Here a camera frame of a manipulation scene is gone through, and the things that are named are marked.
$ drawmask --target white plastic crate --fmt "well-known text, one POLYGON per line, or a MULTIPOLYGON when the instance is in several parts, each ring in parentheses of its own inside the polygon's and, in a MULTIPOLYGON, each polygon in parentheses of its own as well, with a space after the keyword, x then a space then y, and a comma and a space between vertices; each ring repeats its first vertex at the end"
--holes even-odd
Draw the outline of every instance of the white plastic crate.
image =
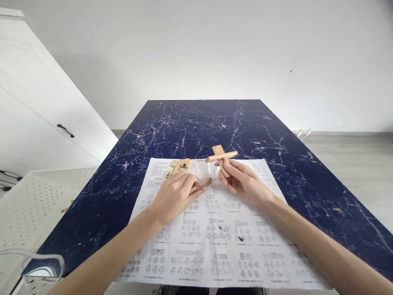
MULTIPOLYGON (((64 215, 61 210, 71 205, 96 170, 90 167, 29 172, 0 199, 0 250, 37 251, 64 215)), ((0 295, 12 291, 25 260, 19 255, 0 256, 0 295)), ((22 287, 19 293, 31 288, 22 287)))

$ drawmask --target white cabinet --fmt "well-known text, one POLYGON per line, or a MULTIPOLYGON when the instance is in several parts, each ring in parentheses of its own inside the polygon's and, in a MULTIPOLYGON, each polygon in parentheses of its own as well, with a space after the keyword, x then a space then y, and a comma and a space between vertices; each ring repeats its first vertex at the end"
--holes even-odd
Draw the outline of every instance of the white cabinet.
POLYGON ((0 169, 100 164, 117 138, 20 15, 0 9, 0 169))
POLYGON ((49 166, 66 169, 99 165, 2 87, 0 101, 0 169, 24 176, 49 166))

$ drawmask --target instruction sheet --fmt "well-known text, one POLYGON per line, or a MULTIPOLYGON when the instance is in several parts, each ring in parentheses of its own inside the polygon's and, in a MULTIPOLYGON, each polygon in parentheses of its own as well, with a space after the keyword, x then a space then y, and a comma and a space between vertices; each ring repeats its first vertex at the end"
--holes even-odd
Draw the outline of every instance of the instruction sheet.
MULTIPOLYGON (((173 159, 150 160, 130 222, 154 200, 173 159)), ((237 160, 251 167, 285 201, 266 161, 237 160)), ((116 281, 198 287, 330 289, 300 249, 262 212, 224 190, 220 168, 192 160, 189 173, 212 178, 180 216, 150 239, 116 281)))

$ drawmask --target hand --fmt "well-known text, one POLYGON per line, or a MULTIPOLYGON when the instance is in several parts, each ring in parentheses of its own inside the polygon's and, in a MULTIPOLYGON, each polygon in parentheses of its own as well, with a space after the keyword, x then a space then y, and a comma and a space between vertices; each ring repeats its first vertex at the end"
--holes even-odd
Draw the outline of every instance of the hand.
POLYGON ((205 189, 198 189, 190 195, 193 185, 199 186, 199 179, 184 170, 175 176, 170 176, 161 185, 153 203, 146 209, 149 215, 158 219, 165 226, 180 215, 194 202, 205 189))
MULTIPOLYGON (((218 160, 214 166, 219 166, 221 162, 218 160)), ((224 188, 233 194, 239 193, 252 206, 261 210, 264 201, 276 198, 250 167, 232 159, 228 159, 224 167, 231 175, 225 178, 220 171, 218 178, 224 188)))

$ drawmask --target table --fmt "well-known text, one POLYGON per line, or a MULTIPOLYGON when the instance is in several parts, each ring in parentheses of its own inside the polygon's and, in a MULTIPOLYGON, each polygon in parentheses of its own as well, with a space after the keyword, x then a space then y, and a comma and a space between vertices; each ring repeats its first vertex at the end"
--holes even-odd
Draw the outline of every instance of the table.
MULTIPOLYGON (((393 281, 393 235, 260 100, 149 100, 38 253, 61 254, 65 274, 129 221, 149 160, 201 159, 212 146, 265 158, 288 204, 393 281)), ((33 260, 59 274, 56 261, 33 260)))

